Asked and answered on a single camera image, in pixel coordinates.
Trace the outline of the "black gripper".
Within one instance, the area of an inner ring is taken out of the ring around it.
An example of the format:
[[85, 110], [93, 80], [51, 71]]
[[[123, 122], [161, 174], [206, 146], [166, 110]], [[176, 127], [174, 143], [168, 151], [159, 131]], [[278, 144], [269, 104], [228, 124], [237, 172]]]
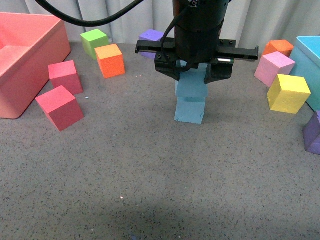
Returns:
[[223, 23], [217, 22], [209, 30], [201, 28], [189, 30], [180, 23], [171, 24], [167, 31], [174, 29], [174, 38], [165, 32], [159, 41], [138, 40], [135, 53], [155, 54], [155, 70], [176, 81], [180, 72], [197, 69], [199, 64], [207, 64], [204, 83], [230, 79], [234, 60], [256, 61], [259, 47], [237, 48], [236, 41], [220, 39]]

